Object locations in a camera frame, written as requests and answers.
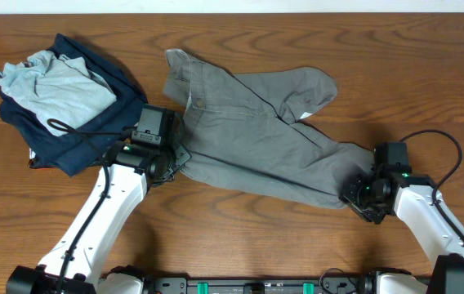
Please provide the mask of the grey shorts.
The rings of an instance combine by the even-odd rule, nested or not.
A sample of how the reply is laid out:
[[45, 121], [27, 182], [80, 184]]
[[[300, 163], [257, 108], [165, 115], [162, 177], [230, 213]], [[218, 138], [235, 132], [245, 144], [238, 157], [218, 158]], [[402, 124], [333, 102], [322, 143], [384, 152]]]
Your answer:
[[190, 179], [340, 209], [342, 189], [371, 171], [370, 151], [305, 124], [337, 96], [335, 80], [324, 71], [232, 74], [180, 49], [165, 56], [163, 92], [185, 109], [190, 160], [183, 173]]

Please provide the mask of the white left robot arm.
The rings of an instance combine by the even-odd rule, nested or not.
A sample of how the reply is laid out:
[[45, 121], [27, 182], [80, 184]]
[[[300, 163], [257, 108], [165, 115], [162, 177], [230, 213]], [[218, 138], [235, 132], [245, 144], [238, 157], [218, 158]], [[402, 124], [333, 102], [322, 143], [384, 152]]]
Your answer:
[[96, 184], [60, 241], [34, 268], [17, 266], [10, 294], [143, 293], [137, 269], [121, 266], [103, 277], [106, 258], [123, 225], [149, 190], [173, 179], [190, 153], [181, 143], [163, 146], [118, 141], [105, 154]]

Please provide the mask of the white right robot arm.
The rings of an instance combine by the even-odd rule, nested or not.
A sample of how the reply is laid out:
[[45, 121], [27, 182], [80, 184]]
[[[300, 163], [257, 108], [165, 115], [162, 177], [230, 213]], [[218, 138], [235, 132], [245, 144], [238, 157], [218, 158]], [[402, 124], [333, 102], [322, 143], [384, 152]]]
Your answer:
[[464, 293], [464, 226], [449, 210], [429, 176], [387, 172], [357, 176], [340, 200], [367, 222], [400, 219], [414, 235], [432, 266], [423, 282], [398, 270], [378, 270], [362, 283], [361, 293]]

